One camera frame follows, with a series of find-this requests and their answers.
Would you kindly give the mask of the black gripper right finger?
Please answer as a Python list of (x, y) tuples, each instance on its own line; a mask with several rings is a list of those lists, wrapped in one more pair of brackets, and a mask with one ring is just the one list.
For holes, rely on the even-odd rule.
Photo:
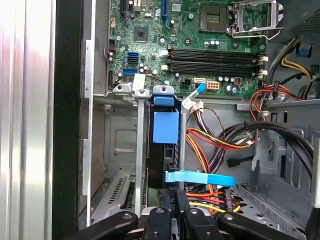
[(237, 212), (221, 212), (215, 217), (205, 215), (198, 207), (191, 208), (186, 193), (177, 189), (174, 211), (180, 227), (179, 237), (185, 240), (305, 240), (294, 222), (282, 213), (243, 189), (252, 201)]

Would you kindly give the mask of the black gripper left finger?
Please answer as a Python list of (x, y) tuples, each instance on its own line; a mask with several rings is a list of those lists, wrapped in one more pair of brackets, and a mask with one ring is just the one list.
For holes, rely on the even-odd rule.
[(130, 211), (120, 211), (86, 227), (67, 240), (170, 240), (172, 217), (170, 193), (159, 190), (159, 206), (145, 208), (138, 217)]

